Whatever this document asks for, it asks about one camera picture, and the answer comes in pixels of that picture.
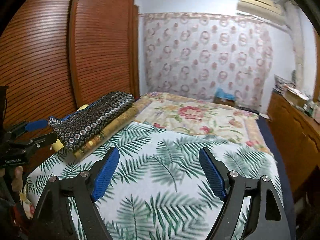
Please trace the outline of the blue bag on box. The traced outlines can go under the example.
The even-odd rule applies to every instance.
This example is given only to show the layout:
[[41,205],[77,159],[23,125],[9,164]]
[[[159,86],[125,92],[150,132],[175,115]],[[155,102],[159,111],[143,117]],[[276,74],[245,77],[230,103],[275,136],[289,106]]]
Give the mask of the blue bag on box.
[[226,93],[222,88],[218,88],[214,95],[213,103],[235,106],[236,98],[234,95]]

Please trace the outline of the brown louvered wardrobe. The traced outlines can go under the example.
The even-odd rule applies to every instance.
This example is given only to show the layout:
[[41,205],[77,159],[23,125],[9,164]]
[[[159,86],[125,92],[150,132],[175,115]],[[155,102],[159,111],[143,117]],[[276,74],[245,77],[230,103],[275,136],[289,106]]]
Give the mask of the brown louvered wardrobe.
[[139,96],[135,0],[26,0],[1,35],[5,127]]

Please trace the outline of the white air conditioner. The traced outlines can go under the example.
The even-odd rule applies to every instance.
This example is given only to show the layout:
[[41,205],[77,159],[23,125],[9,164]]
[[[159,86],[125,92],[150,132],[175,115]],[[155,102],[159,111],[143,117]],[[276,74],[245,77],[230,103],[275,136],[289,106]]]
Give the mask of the white air conditioner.
[[278,25],[285,24],[282,7],[272,0],[238,0],[237,10],[269,20]]

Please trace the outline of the wooden sideboard cabinet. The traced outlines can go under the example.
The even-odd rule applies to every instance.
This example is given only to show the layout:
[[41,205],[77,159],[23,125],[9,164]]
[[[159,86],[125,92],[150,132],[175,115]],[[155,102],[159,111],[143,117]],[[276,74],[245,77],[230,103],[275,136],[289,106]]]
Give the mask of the wooden sideboard cabinet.
[[267,114],[281,154],[294,201],[305,192],[306,181],[319,167],[319,124],[273,92]]

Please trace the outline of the cream tied curtain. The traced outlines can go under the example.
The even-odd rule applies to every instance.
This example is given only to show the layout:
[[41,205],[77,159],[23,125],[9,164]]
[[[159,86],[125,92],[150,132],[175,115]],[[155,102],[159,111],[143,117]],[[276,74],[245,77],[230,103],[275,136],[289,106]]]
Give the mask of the cream tied curtain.
[[304,84],[304,43],[298,7],[291,1],[284,3],[287,25],[291,30],[293,51],[296,64],[296,88],[301,90]]

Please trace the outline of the navy patterned medallion garment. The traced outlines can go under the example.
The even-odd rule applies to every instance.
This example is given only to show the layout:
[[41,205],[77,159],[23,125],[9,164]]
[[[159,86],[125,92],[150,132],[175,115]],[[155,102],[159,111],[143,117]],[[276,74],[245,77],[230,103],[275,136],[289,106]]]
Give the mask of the navy patterned medallion garment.
[[130,93],[110,92],[86,108],[62,119],[49,117],[48,125],[63,146],[74,153],[89,139],[98,135],[110,122],[127,111],[134,103]]

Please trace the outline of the palm leaf print blanket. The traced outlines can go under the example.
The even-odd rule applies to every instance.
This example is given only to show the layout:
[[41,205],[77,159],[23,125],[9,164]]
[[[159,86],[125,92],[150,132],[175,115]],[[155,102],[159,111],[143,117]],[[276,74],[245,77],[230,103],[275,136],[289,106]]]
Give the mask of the palm leaf print blanket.
[[132,122],[82,161],[60,150],[27,178],[29,200],[37,204],[51,176],[69,179],[90,169],[116,147],[120,160],[96,205],[114,239],[205,239],[223,205],[199,163],[206,147],[243,177],[271,178],[283,194],[277,163],[268,153],[214,135],[191,136]]

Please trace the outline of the gold patterned folded cloth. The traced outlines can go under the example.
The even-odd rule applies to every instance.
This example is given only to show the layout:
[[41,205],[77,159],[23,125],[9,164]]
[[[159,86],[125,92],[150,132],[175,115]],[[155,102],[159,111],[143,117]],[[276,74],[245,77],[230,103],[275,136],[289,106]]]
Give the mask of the gold patterned folded cloth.
[[81,146],[80,149],[74,153],[74,157],[76,158],[76,160],[82,161],[82,159],[85,159],[87,156],[92,154],[96,149],[107,142],[112,136],[114,136],[130,122],[132,122],[137,113],[138,108],[133,103],[128,110],[126,110],[124,113],[121,113],[120,116],[111,121],[106,127],[103,128],[101,132],[95,135],[93,139],[89,139],[88,142]]

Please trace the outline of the circle patterned sheer curtain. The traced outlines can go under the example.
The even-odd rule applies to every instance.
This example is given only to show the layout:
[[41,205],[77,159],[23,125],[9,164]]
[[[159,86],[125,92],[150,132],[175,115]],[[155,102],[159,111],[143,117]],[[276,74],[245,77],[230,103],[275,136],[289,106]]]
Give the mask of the circle patterned sheer curtain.
[[158,13],[141,16],[146,90],[212,101],[218,89],[267,109],[275,76],[295,67],[284,28],[250,17]]

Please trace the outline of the cardboard box on cabinet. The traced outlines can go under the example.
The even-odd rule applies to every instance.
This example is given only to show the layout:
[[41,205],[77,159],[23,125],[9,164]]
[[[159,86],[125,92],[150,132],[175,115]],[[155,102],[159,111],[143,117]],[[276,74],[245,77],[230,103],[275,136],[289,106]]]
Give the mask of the cardboard box on cabinet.
[[290,86],[285,88],[283,96],[291,105],[301,108],[309,101],[304,93]]

